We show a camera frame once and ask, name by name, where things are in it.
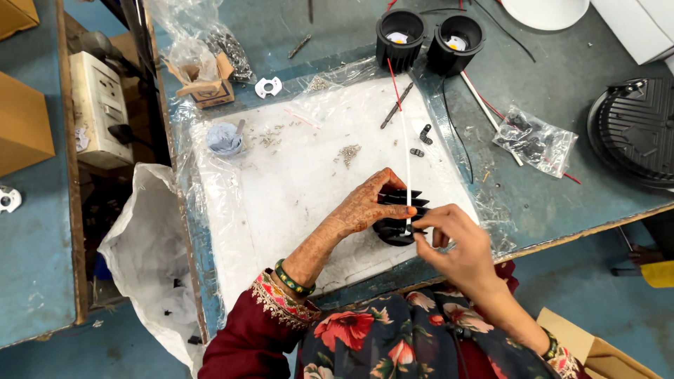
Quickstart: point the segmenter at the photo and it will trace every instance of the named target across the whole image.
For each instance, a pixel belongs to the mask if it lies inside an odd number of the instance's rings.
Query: bangle
[[[285,259],[279,260],[276,263],[276,266],[274,267],[274,271],[276,271],[276,275],[278,275],[278,278],[281,279],[281,281],[293,291],[306,296],[311,295],[316,290],[316,283],[314,283],[311,286],[311,288],[306,288],[304,286],[299,285],[296,281],[292,280],[288,276],[288,274],[286,274],[286,272],[283,271],[283,267],[281,267],[281,264],[283,263],[284,260]]]
[[[543,358],[544,361],[549,361],[550,359],[553,359],[557,355],[557,339],[555,336],[552,335],[546,328],[543,328],[543,331],[545,334],[548,335],[548,339],[550,340],[550,348],[543,354],[541,357]]]

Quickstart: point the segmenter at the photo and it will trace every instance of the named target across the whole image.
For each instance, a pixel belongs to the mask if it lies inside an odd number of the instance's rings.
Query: blue table
[[[220,7],[220,19],[245,48],[258,78],[278,76],[290,82],[299,76],[334,68],[341,61],[352,62],[374,54],[375,23],[386,9],[385,1],[314,3],[314,25],[308,22],[304,0],[283,4],[264,0],[231,1]],[[528,165],[518,167],[508,152],[491,142],[493,129],[463,81],[460,78],[447,80],[446,96],[452,121],[466,142],[474,169],[474,183],[468,189],[475,196],[501,206],[501,214],[512,221],[511,225],[497,227],[499,230],[492,233],[497,242],[505,237],[516,245],[497,260],[537,252],[674,208],[673,194],[650,191],[612,175],[594,155],[586,137],[588,108],[607,84],[644,76],[671,76],[665,64],[637,66],[592,6],[571,28],[542,32],[517,23],[495,1],[481,3],[532,51],[537,62],[533,63],[484,11],[465,4],[469,8],[467,14],[481,23],[487,35],[485,48],[467,69],[473,83],[501,111],[507,111],[514,101],[541,119],[576,132],[580,138],[571,154],[568,172],[583,183],[556,179]],[[399,0],[395,4],[397,8],[416,11],[447,6],[455,5],[441,0]],[[425,17],[432,32],[446,13]],[[311,40],[293,59],[287,59],[288,52],[307,34],[312,35]],[[166,34],[158,30],[156,43],[163,47],[167,40]],[[161,69],[158,71],[167,133],[173,138],[175,158],[184,153],[180,147],[181,130],[179,122],[171,117],[176,110],[168,106],[166,100],[174,97],[180,83],[165,67],[158,68]],[[419,86],[431,96],[440,91],[439,78],[433,75],[424,75]],[[237,85],[235,94],[237,101],[223,106],[221,114],[262,104],[252,93],[252,86]],[[452,152],[461,151],[461,147],[448,144]],[[459,163],[459,167],[466,171],[464,164]],[[195,194],[187,192],[198,178],[179,175],[178,180],[183,188],[181,207],[191,242],[188,251],[192,272],[199,282],[197,306],[202,334],[207,340],[222,326],[217,293],[224,289],[218,288],[214,272],[208,218],[199,212]],[[337,308],[432,280],[437,280],[434,269],[415,258],[371,279],[324,295],[316,302],[323,309]]]
[[[0,71],[44,94],[56,156],[0,177],[23,204],[0,214],[0,347],[86,320],[84,237],[61,0],[0,41]]]

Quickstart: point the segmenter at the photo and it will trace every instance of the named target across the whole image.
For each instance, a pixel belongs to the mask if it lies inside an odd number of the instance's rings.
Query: small cardboard box
[[[554,334],[594,379],[662,379],[634,358],[547,308],[541,310],[536,321]]]
[[[0,72],[0,176],[54,156],[44,95]]]
[[[32,0],[0,0],[0,40],[39,23]]]
[[[234,72],[234,67],[229,63],[229,60],[224,53],[218,54],[216,63],[218,65],[218,75],[220,76],[220,80],[214,82],[195,82],[199,76],[199,67],[196,65],[185,65],[181,67],[181,70],[178,70],[169,62],[166,62],[168,71],[175,75],[175,77],[180,80],[180,83],[183,84],[183,87],[176,91],[175,94],[177,96],[186,94],[192,96],[194,103],[196,103],[197,108],[199,109],[234,101],[232,84],[227,80],[227,78]],[[185,73],[188,78],[181,75],[181,71]]]

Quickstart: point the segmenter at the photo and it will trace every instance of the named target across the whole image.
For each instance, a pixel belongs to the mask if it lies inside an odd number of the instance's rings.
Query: red wire
[[[388,69],[391,71],[391,79],[393,79],[393,88],[396,89],[396,98],[398,99],[398,110],[402,112],[402,107],[400,106],[400,97],[398,96],[398,87],[396,86],[396,78],[393,76],[393,68],[391,68],[391,59],[386,58],[388,61]]]
[[[472,82],[470,81],[470,78],[468,77],[468,74],[467,74],[465,71],[464,71],[464,74],[466,74],[466,79],[468,79],[468,81],[472,84]],[[482,95],[481,95],[479,92],[477,93],[477,96],[480,96],[480,98],[482,99],[482,101],[483,101],[483,102],[484,102],[484,103],[485,103],[485,104],[486,104],[492,111],[494,111],[494,113],[496,113],[497,115],[499,115],[499,117],[501,117],[501,119],[506,119],[506,118],[505,118],[499,111],[496,110],[496,108],[492,107],[491,104],[489,104],[489,101],[485,100],[485,98],[483,98]],[[547,158],[545,158],[545,157],[543,157],[543,158],[544,158],[548,163],[550,163],[551,165],[553,165],[550,161],[547,160]],[[564,176],[566,176],[567,178],[571,179],[572,181],[575,181],[575,182],[578,183],[578,184],[582,184],[582,183],[580,182],[580,180],[576,179],[575,177],[572,177],[571,175],[569,175],[569,174],[567,174],[567,173],[564,173]]]

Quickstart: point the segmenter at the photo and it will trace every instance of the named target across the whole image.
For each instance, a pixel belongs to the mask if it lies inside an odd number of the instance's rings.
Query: white bowl
[[[539,30],[561,30],[575,24],[590,0],[502,0],[515,20]]]

